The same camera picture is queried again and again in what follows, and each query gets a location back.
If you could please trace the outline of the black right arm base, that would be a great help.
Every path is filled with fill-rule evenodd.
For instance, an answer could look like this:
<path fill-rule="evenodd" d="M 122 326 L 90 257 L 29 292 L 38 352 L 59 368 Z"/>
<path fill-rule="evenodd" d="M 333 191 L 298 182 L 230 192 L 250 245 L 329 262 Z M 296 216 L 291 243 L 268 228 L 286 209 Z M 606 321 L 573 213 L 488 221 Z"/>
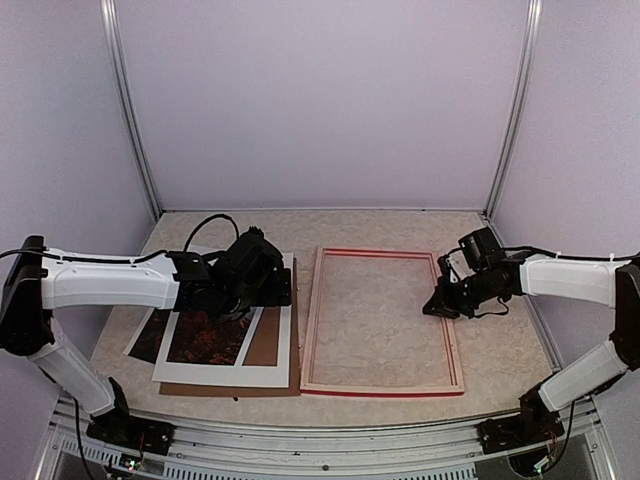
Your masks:
<path fill-rule="evenodd" d="M 478 425 L 484 454 L 529 446 L 565 433 L 559 414 L 545 406 L 537 390 L 531 389 L 519 401 L 517 414 L 488 419 Z"/>

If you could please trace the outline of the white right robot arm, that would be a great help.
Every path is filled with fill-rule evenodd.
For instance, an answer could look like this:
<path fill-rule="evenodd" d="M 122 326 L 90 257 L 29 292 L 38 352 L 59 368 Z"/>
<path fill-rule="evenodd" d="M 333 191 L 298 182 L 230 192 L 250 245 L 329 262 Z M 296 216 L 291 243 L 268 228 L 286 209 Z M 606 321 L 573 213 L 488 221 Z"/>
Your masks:
<path fill-rule="evenodd" d="M 466 257 L 473 274 L 460 278 L 446 256 L 441 275 L 422 308 L 428 316 L 476 318 L 481 304 L 513 296 L 554 296 L 605 305 L 615 311 L 609 339 L 543 381 L 521 398 L 525 410 L 511 433 L 523 444 L 535 442 L 551 424 L 550 414 L 598 389 L 606 389 L 639 368 L 639 260 L 587 260 L 531 251 Z"/>

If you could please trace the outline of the red forest photo print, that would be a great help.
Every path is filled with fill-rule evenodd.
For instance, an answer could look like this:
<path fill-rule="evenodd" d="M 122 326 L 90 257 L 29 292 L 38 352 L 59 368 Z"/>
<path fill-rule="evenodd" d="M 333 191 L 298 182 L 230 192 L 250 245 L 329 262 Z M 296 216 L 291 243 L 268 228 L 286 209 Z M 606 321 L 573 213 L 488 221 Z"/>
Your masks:
<path fill-rule="evenodd" d="M 211 320 L 202 311 L 180 314 L 170 337 L 166 361 L 234 365 L 254 314 L 254 309 L 245 309 L 216 320 Z M 155 364 L 170 315 L 170 311 L 149 310 L 126 347 L 125 354 Z"/>

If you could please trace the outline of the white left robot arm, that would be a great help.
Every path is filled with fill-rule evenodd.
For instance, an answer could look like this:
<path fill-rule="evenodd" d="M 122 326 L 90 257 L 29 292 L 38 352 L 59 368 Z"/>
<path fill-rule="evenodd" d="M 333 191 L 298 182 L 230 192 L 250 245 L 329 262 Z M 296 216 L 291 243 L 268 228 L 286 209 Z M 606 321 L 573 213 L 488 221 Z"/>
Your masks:
<path fill-rule="evenodd" d="M 140 434 L 120 385 L 94 368 L 54 319 L 76 306 L 140 306 L 217 320 L 251 307 L 292 303 L 291 254 L 248 231 L 228 249 L 201 255 L 159 250 L 145 257 L 82 256 L 28 237 L 1 295 L 1 347 L 28 358 L 121 445 Z"/>

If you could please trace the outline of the light wood picture frame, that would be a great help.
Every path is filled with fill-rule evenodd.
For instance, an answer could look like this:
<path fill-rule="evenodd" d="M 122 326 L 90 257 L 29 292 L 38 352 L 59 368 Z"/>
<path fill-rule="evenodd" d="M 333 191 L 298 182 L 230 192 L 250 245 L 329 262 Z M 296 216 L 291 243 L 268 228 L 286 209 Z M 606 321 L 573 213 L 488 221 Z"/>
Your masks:
<path fill-rule="evenodd" d="M 319 248 L 301 392 L 392 399 L 463 395 L 453 323 L 422 313 L 436 283 L 428 252 Z"/>

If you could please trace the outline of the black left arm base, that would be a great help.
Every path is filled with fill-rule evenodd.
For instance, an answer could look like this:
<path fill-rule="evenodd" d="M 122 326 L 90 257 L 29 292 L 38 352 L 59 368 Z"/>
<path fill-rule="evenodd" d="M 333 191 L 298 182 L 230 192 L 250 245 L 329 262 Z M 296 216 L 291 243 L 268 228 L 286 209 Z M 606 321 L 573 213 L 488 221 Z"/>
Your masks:
<path fill-rule="evenodd" d="M 167 456 L 175 428 L 171 423 L 134 416 L 130 413 L 121 386 L 112 378 L 113 408 L 94 416 L 87 427 L 87 436 L 108 444 Z"/>

